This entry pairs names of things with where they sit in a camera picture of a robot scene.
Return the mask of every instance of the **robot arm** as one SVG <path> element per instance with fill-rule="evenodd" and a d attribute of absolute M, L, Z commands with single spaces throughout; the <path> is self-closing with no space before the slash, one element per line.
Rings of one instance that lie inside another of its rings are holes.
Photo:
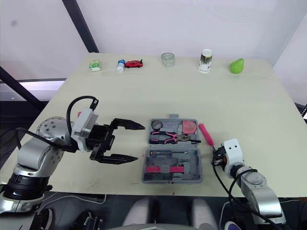
<path fill-rule="evenodd" d="M 214 164 L 221 165 L 228 178 L 236 178 L 242 172 L 251 169 L 244 164 L 243 153 L 237 139 L 225 141 L 213 154 Z M 262 174 L 245 173 L 239 178 L 237 184 L 252 210 L 259 212 L 276 224 L 286 223 L 278 197 L 268 187 L 267 180 Z M 253 219 L 255 224 L 268 224 L 256 215 L 253 215 Z"/>
<path fill-rule="evenodd" d="M 95 123 L 97 118 L 98 115 L 93 109 L 84 108 L 74 123 L 70 135 L 65 118 L 51 117 L 44 120 L 36 129 L 36 135 L 46 141 L 33 137 L 22 147 L 19 144 L 20 149 L 13 174 L 0 193 L 0 214 L 38 210 L 44 199 L 44 192 L 52 189 L 48 181 L 62 159 L 64 151 L 92 151 L 90 159 L 100 163 L 123 164 L 137 160 L 136 157 L 120 154 L 104 156 L 104 153 L 111 149 L 115 138 L 113 131 L 119 126 L 132 130 L 145 129 L 145 127 L 118 118 L 115 118 L 110 125 L 100 126 Z"/>

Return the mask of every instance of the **white cup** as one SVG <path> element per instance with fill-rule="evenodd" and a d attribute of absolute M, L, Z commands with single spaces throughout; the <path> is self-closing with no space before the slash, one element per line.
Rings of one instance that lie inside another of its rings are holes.
<path fill-rule="evenodd" d="M 210 49 L 204 49 L 201 52 L 200 63 L 198 64 L 198 69 L 201 73 L 209 73 L 211 69 L 213 52 Z"/>

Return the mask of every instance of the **gray plastic case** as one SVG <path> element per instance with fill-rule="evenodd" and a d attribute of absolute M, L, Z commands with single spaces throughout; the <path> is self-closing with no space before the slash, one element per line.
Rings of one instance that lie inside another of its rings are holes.
<path fill-rule="evenodd" d="M 170 115 L 169 119 L 153 119 L 162 122 L 163 127 L 159 131 L 176 132 L 182 134 L 182 121 L 196 123 L 195 134 L 189 134 L 192 139 L 199 140 L 198 123 L 194 119 L 179 119 L 178 115 Z M 153 128 L 150 125 L 149 139 Z M 197 148 L 198 143 L 180 141 L 176 144 L 149 144 L 144 157 L 142 182 L 145 184 L 190 184 L 202 182 L 201 152 Z M 184 172 L 170 172 L 170 166 L 183 166 Z M 146 172 L 147 167 L 160 167 L 159 172 Z"/>

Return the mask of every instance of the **clear glass cup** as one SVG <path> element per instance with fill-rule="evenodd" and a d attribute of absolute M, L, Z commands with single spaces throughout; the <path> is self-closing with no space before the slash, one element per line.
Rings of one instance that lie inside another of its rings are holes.
<path fill-rule="evenodd" d="M 161 59 L 162 65 L 165 67 L 171 67 L 175 64 L 175 55 L 172 53 L 163 53 Z"/>

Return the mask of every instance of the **white cable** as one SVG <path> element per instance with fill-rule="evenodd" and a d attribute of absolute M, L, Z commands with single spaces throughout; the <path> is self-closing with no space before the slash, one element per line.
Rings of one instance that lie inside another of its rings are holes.
<path fill-rule="evenodd" d="M 287 202 L 291 202 L 291 201 L 299 201 L 299 200 L 287 200 L 287 201 L 281 201 L 280 203 L 287 203 Z"/>
<path fill-rule="evenodd" d="M 287 203 L 287 202 L 292 202 L 292 201 L 299 201 L 299 200 L 287 200 L 287 201 L 281 201 L 280 203 Z M 223 205 L 223 208 L 222 208 L 222 212 L 221 212 L 221 216 L 220 216 L 220 223 L 219 223 L 220 230 L 223 230 L 222 227 L 221 227 L 221 223 L 222 223 L 222 217 L 223 217 L 224 208 L 225 208 L 225 206 L 226 206 L 227 204 L 229 204 L 229 201 L 226 202 L 226 203 Z"/>
<path fill-rule="evenodd" d="M 48 200 L 49 198 L 53 197 L 55 194 L 57 194 L 58 192 L 55 192 L 54 194 L 52 194 L 51 196 L 48 196 L 45 200 L 43 200 L 42 202 Z"/>
<path fill-rule="evenodd" d="M 222 223 L 222 217 L 223 217 L 223 212 L 224 212 L 224 208 L 227 204 L 229 204 L 230 202 L 226 202 L 224 205 L 223 205 L 223 208 L 222 208 L 222 211 L 221 211 L 221 216 L 220 216 L 220 223 L 219 223 L 219 227 L 220 227 L 220 230 L 223 230 L 222 227 L 221 227 L 221 223 Z"/>
<path fill-rule="evenodd" d="M 105 198 L 104 198 L 104 201 L 103 201 L 103 202 L 97 202 L 97 201 L 93 201 L 93 200 L 86 200 L 86 199 L 83 199 L 83 198 L 78 197 L 78 196 L 76 196 L 76 195 L 65 195 L 65 196 L 62 196 L 62 197 L 60 197 L 60 198 L 57 198 L 57 199 L 52 200 L 52 201 L 50 201 L 49 203 L 45 204 L 42 208 L 40 208 L 40 210 L 39 210 L 38 213 L 40 213 L 41 210 L 43 210 L 46 206 L 50 205 L 51 203 L 56 202 L 56 201 L 61 200 L 61 199 L 64 199 L 64 198 L 68 198 L 68 197 L 77 198 L 77 199 L 79 199 L 79 200 L 83 200 L 83 201 L 86 201 L 86 202 L 95 203 L 95 204 L 99 204 L 99 205 L 102 205 L 102 204 L 105 203 L 105 201 L 106 201 L 106 195 L 105 195 Z"/>

